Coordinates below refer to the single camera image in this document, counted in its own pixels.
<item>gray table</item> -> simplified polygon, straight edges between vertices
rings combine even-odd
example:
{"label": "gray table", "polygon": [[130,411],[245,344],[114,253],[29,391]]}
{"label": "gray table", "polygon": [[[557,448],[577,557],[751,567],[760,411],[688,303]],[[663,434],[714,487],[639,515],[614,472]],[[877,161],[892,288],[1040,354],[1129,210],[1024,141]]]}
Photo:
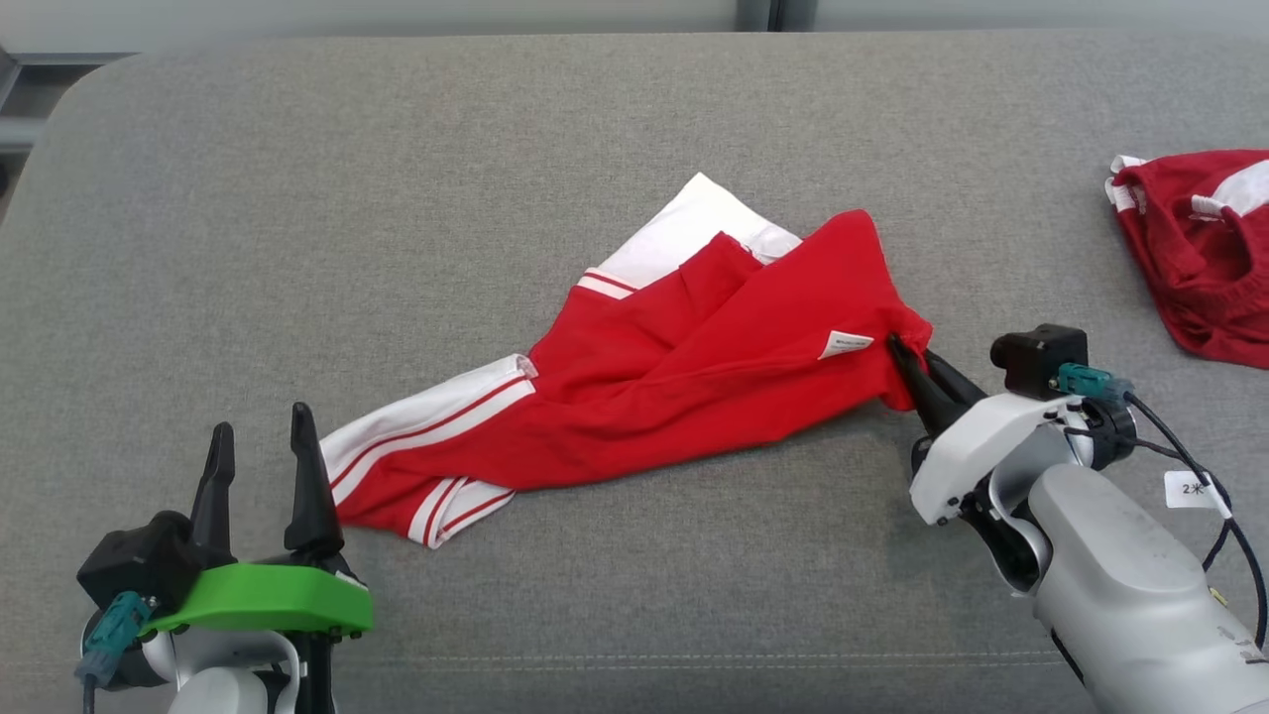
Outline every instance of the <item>gray table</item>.
{"label": "gray table", "polygon": [[[934,345],[992,389],[997,334],[1082,326],[1269,549],[1269,380],[1171,342],[1101,190],[1117,152],[1269,143],[1266,67],[1245,38],[992,32],[292,41],[94,72],[0,228],[0,710],[75,710],[74,572],[104,531],[188,507],[216,422],[239,435],[233,547],[273,554],[292,401],[325,434],[527,347],[697,170],[802,235],[871,211]],[[381,629],[336,652],[336,695],[383,714],[1088,710],[970,529],[910,509],[917,434],[872,406],[522,495],[437,552],[352,531]],[[1206,548],[1214,517],[1165,512],[1165,468],[1110,477]],[[1236,554],[1214,583],[1250,624]]]}

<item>teal connector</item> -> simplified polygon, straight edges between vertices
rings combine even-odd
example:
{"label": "teal connector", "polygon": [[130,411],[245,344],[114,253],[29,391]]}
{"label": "teal connector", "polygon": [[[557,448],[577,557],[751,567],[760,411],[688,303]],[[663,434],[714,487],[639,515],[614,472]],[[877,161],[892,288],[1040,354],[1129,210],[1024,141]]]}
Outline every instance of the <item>teal connector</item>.
{"label": "teal connector", "polygon": [[1056,383],[1049,387],[1058,392],[1110,402],[1123,402],[1124,393],[1132,392],[1131,382],[1074,363],[1057,369]]}
{"label": "teal connector", "polygon": [[104,687],[114,677],[123,651],[132,646],[137,634],[150,623],[154,609],[140,595],[128,591],[114,596],[93,634],[84,642],[84,657],[75,667],[75,676],[85,687]]}

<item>cable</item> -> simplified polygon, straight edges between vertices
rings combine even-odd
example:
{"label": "cable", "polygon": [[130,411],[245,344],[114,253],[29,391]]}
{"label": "cable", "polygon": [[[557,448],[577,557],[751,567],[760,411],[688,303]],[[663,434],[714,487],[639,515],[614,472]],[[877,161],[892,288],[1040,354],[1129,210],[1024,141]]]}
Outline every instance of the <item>cable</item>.
{"label": "cable", "polygon": [[84,677],[84,714],[96,711],[96,677],[88,675]]}
{"label": "cable", "polygon": [[1159,434],[1164,435],[1164,439],[1166,439],[1167,443],[1173,445],[1173,448],[1176,450],[1178,457],[1180,457],[1181,462],[1184,462],[1185,465],[1189,467],[1192,472],[1194,472],[1194,476],[1200,482],[1203,482],[1204,486],[1216,488],[1218,500],[1223,500],[1223,503],[1220,505],[1225,507],[1221,509],[1222,511],[1221,515],[1225,516],[1225,526],[1222,526],[1221,536],[1217,539],[1216,545],[1212,547],[1212,553],[1208,554],[1208,558],[1214,561],[1216,553],[1220,553],[1221,547],[1225,545],[1226,536],[1230,534],[1233,535],[1233,540],[1237,542],[1239,548],[1242,550],[1242,555],[1247,559],[1247,568],[1251,571],[1251,581],[1256,586],[1255,642],[1258,648],[1264,648],[1265,628],[1266,625],[1269,625],[1269,597],[1265,596],[1265,578],[1264,573],[1260,572],[1260,562],[1256,559],[1256,554],[1251,549],[1251,544],[1247,543],[1246,534],[1242,533],[1242,528],[1239,526],[1239,523],[1233,519],[1233,514],[1230,511],[1228,500],[1225,498],[1223,493],[1225,490],[1217,488],[1212,483],[1212,479],[1208,477],[1208,472],[1203,469],[1203,467],[1200,467],[1197,460],[1194,460],[1194,457],[1192,457],[1189,450],[1185,449],[1185,445],[1181,444],[1181,440],[1176,439],[1176,435],[1173,434],[1173,430],[1167,429],[1167,425],[1164,424],[1164,421],[1159,419],[1159,415],[1155,415],[1155,412],[1150,407],[1147,407],[1146,403],[1143,403],[1141,399],[1137,399],[1137,396],[1131,392],[1126,392],[1123,399],[1128,405],[1136,407],[1137,411],[1141,412],[1143,417],[1150,420],[1150,422],[1155,425],[1155,429],[1159,430]]}

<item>red fabric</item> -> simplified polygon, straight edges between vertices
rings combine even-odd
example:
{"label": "red fabric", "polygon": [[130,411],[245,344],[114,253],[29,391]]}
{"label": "red fabric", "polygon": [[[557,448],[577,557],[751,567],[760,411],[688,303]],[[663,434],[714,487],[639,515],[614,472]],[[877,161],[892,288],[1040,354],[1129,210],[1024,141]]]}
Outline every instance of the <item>red fabric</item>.
{"label": "red fabric", "polygon": [[[537,392],[452,440],[379,459],[339,506],[406,534],[438,478],[570,487],[779,441],[873,398],[911,402],[886,349],[931,327],[900,299],[872,219],[836,216],[763,266],[725,235],[624,299],[574,288],[532,354]],[[873,344],[820,359],[830,331]]]}
{"label": "red fabric", "polygon": [[1209,360],[1269,369],[1269,205],[1246,214],[1193,209],[1269,151],[1204,151],[1128,166],[1113,185],[1136,193],[1118,212],[1159,313],[1183,347]]}

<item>clothing tag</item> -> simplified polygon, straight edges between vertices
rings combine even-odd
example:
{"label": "clothing tag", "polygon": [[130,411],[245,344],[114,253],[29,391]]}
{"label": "clothing tag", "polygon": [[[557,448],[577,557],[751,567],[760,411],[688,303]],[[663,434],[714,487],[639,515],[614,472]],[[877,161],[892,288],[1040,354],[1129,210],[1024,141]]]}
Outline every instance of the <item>clothing tag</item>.
{"label": "clothing tag", "polygon": [[1216,509],[1209,493],[1194,472],[1167,472],[1164,474],[1164,493],[1169,509]]}
{"label": "clothing tag", "polygon": [[825,356],[841,354],[843,351],[855,351],[869,344],[872,344],[871,336],[832,330],[829,332],[829,341],[824,345],[824,354],[820,354],[820,360],[824,360]]}

